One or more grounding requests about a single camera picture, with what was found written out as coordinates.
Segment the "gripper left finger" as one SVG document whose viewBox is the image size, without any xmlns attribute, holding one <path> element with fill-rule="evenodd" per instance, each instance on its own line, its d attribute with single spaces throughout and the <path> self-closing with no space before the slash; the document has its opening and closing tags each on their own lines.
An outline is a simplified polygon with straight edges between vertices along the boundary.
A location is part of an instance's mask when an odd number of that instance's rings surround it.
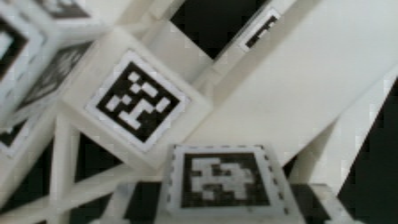
<svg viewBox="0 0 398 224">
<path fill-rule="evenodd" d="M 103 214 L 89 224 L 155 224 L 158 198 L 158 182 L 125 182 L 116 187 Z"/>
</svg>

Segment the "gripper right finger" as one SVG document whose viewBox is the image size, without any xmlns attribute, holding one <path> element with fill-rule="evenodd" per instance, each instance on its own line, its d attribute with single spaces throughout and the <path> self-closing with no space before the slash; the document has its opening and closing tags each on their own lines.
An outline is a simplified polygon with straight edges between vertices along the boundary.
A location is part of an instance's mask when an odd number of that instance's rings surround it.
<svg viewBox="0 0 398 224">
<path fill-rule="evenodd" d="M 292 191 L 306 224 L 363 224 L 325 184 L 293 184 Z"/>
</svg>

